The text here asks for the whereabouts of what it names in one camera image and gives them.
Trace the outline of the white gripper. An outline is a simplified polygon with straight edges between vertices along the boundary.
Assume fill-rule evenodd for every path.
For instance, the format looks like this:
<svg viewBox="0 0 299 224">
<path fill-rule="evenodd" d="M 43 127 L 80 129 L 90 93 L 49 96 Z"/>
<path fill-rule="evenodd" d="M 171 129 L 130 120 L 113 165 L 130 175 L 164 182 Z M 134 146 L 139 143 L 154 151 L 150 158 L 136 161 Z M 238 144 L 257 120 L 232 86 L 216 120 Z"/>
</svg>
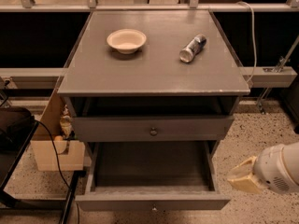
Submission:
<svg viewBox="0 0 299 224">
<path fill-rule="evenodd" d="M 238 164 L 227 175 L 229 184 L 239 191 L 260 194 L 259 179 L 279 194 L 299 191 L 299 144 L 277 145 Z"/>
</svg>

